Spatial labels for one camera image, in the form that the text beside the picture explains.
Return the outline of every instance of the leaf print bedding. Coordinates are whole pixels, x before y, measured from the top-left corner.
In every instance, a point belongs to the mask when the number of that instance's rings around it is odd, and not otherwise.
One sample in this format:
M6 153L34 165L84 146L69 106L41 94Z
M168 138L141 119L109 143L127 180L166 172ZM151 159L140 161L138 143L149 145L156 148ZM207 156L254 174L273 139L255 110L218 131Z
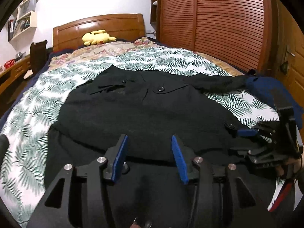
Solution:
M222 68L181 48L149 46L119 55L82 59L49 69L24 93L1 131L9 140L0 174L0 196L22 226L44 194L44 169L48 129L60 107L77 86L93 80L111 65L126 70L160 70L172 74L229 75ZM277 120L278 114L246 91L206 95L230 110L243 124Z

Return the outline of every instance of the red stripe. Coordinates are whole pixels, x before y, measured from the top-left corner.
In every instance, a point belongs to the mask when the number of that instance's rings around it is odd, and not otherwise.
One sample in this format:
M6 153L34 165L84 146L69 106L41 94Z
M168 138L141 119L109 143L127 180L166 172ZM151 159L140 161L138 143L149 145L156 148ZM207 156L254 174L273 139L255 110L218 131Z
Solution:
M285 197L288 195L288 193L290 192L292 186L294 185L294 181L286 181L285 186L283 186L283 188L281 189L279 196L277 197L276 201L274 202L273 206L271 207L271 209L269 210L269 212L273 212L279 205L280 203L285 199Z

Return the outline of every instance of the black jacket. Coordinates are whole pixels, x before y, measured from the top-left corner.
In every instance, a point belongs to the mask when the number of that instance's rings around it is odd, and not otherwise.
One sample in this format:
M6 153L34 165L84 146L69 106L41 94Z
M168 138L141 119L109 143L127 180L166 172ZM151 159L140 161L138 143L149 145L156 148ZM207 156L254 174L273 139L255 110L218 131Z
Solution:
M47 188L68 163L88 164L116 144L121 134L129 136L131 171L110 188L113 212L121 226L139 213L168 227L186 226L193 189L183 186L171 151L171 137L212 164L238 164L238 169L261 196L265 207L275 190L275 173L251 174L242 158L228 155L232 146L257 147L261 141L233 138L224 122L245 128L239 120L203 92L227 92L244 87L246 76L191 77L160 71L127 71L114 66L93 81L72 91L48 133L45 171Z

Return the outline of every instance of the white wall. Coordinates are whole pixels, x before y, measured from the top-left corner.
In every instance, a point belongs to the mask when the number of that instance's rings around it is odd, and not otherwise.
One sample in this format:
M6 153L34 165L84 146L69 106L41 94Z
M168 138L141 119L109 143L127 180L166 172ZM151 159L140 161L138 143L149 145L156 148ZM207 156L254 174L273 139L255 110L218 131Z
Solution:
M31 42L47 40L47 47L52 47L53 28L68 22L111 13L142 13L146 30L153 30L150 25L151 0L39 0L36 5L37 29L35 33L24 33L22 39L10 45L7 31L0 36L0 65L2 59L12 59L16 52L29 53Z

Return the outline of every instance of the sliding closet door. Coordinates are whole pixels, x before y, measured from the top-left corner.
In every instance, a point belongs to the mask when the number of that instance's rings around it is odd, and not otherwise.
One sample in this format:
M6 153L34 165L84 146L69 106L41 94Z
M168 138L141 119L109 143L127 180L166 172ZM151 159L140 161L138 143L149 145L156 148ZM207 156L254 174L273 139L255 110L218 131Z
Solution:
M163 0L160 41L243 70L262 69L271 40L270 0Z
M196 0L162 0L160 40L172 47L192 49Z

